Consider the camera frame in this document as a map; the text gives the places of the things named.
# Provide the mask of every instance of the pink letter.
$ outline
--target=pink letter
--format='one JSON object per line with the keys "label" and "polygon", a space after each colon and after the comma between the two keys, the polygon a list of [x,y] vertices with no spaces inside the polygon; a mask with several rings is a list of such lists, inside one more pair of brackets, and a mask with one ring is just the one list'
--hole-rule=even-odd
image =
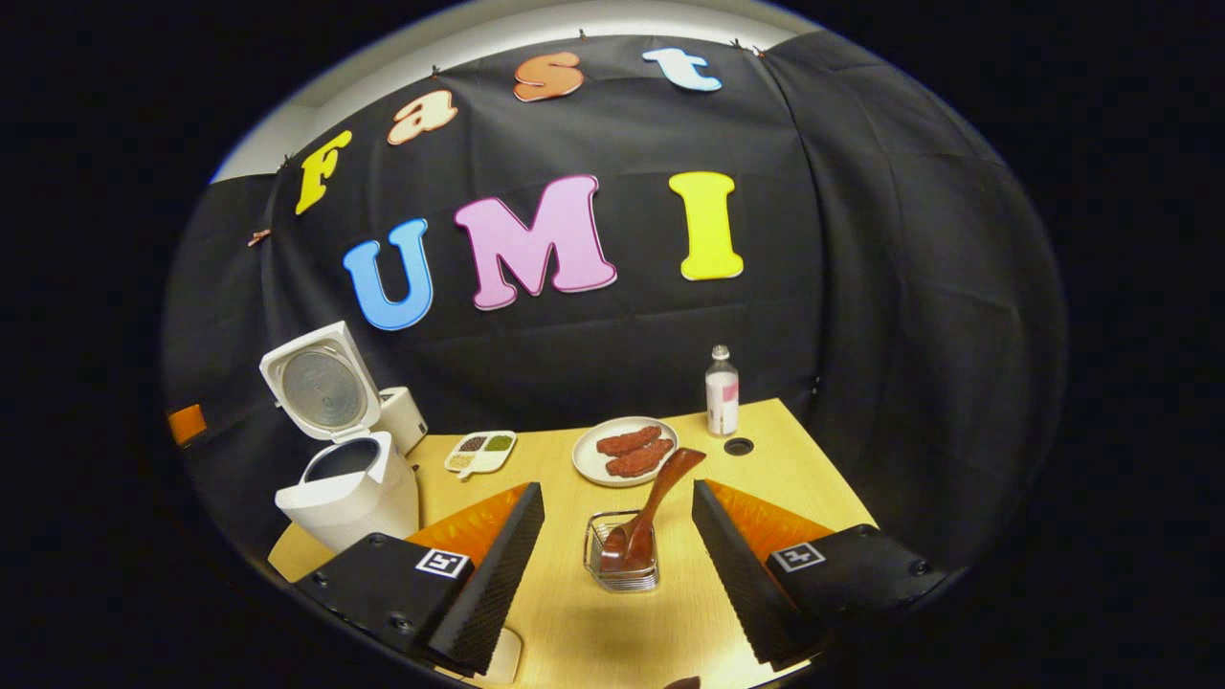
{"label": "pink letter", "polygon": [[554,180],[540,195],[532,229],[497,199],[483,199],[456,211],[456,223],[468,229],[472,255],[477,261],[480,291],[473,304],[483,311],[514,302],[497,264],[501,259],[533,297],[544,289],[549,254],[557,250],[559,292],[587,292],[616,281],[616,267],[604,260],[600,235],[595,232],[592,196],[600,183],[592,175]]}

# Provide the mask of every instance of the metal basket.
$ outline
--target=metal basket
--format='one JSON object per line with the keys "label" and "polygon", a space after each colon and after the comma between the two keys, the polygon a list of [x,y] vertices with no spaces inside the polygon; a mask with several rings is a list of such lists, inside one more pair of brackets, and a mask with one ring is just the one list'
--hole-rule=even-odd
{"label": "metal basket", "polygon": [[619,512],[597,512],[587,520],[587,535],[583,538],[583,569],[590,573],[605,591],[619,593],[650,591],[659,586],[659,546],[655,543],[655,527],[650,527],[650,564],[643,569],[616,573],[600,571],[600,552],[604,538],[617,526],[626,523],[642,510],[622,510]]}

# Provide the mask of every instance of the sausage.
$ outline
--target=sausage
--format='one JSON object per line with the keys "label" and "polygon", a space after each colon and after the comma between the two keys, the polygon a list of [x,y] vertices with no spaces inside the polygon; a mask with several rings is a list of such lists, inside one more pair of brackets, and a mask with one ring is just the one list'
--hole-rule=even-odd
{"label": "sausage", "polygon": [[654,470],[659,465],[659,460],[664,459],[664,455],[671,449],[673,440],[670,438],[652,440],[646,447],[639,447],[627,455],[610,460],[609,463],[604,465],[604,468],[610,474],[624,478],[642,476]]}
{"label": "sausage", "polygon": [[633,433],[603,438],[595,443],[595,449],[603,455],[620,457],[621,455],[632,452],[647,443],[650,443],[655,438],[659,438],[660,433],[663,433],[663,429],[658,425],[648,425],[635,430]]}

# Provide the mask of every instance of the brown spoon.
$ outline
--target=brown spoon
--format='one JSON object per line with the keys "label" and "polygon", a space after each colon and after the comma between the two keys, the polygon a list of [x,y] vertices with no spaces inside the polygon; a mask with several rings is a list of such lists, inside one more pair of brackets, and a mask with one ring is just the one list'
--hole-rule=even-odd
{"label": "brown spoon", "polygon": [[633,571],[650,564],[650,555],[654,550],[650,521],[655,519],[655,510],[659,509],[664,494],[671,490],[673,485],[676,485],[676,482],[703,459],[706,459],[706,452],[688,447],[677,447],[673,456],[668,457],[655,476],[655,484],[650,487],[647,506],[642,508],[642,511],[633,519],[610,531],[608,538],[604,539],[604,549],[600,550],[600,571]]}

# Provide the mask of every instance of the plastic bottle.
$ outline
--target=plastic bottle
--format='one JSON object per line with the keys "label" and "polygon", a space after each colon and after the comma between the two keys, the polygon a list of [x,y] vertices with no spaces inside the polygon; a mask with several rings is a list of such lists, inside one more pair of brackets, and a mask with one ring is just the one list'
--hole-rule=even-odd
{"label": "plastic bottle", "polygon": [[706,370],[707,428],[710,435],[731,435],[740,421],[740,374],[728,363],[728,347],[715,345],[714,363]]}

